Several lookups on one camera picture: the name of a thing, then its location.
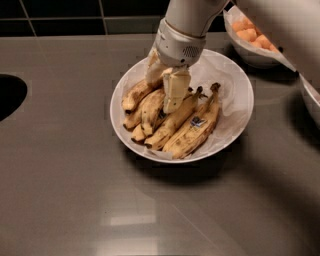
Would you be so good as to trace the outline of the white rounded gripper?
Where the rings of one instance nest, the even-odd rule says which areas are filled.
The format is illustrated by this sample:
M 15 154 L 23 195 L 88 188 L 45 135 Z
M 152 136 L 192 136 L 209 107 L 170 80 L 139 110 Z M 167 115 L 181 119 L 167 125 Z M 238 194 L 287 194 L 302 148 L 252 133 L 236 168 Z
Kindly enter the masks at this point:
M 154 47 L 148 55 L 148 68 L 145 80 L 148 86 L 155 87 L 162 81 L 166 66 L 174 68 L 163 76 L 165 91 L 163 111 L 175 112 L 183 102 L 191 81 L 186 67 L 195 64 L 203 51 L 206 39 L 192 37 L 175 30 L 162 19 L 159 24 Z

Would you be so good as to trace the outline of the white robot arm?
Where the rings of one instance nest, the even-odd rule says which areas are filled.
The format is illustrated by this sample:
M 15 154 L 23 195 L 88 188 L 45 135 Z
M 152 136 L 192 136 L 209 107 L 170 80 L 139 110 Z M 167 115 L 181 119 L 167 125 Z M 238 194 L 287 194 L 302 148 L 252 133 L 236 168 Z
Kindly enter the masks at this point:
M 320 0 L 170 0 L 154 42 L 159 59 L 147 69 L 147 81 L 153 82 L 168 67 L 195 64 L 212 21 L 228 2 L 319 88 Z

